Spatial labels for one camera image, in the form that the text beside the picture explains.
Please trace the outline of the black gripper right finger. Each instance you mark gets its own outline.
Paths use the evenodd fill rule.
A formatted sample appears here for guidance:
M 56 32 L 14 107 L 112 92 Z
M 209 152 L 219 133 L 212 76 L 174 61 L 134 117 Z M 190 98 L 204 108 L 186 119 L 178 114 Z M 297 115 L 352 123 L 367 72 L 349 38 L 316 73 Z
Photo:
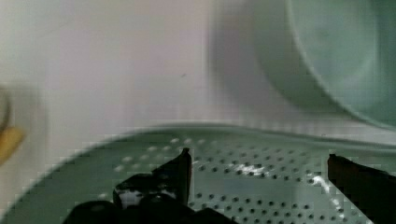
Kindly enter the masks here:
M 395 224 L 395 176 L 331 154 L 329 180 L 374 224 Z

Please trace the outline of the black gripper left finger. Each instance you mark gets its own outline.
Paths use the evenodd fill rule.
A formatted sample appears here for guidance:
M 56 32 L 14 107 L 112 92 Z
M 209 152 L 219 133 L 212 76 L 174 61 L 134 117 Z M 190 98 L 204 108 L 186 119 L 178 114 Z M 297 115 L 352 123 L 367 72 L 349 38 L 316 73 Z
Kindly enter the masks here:
M 113 189 L 113 200 L 75 206 L 63 224 L 237 224 L 223 214 L 188 207 L 192 161 L 181 153 L 149 174 L 133 175 Z

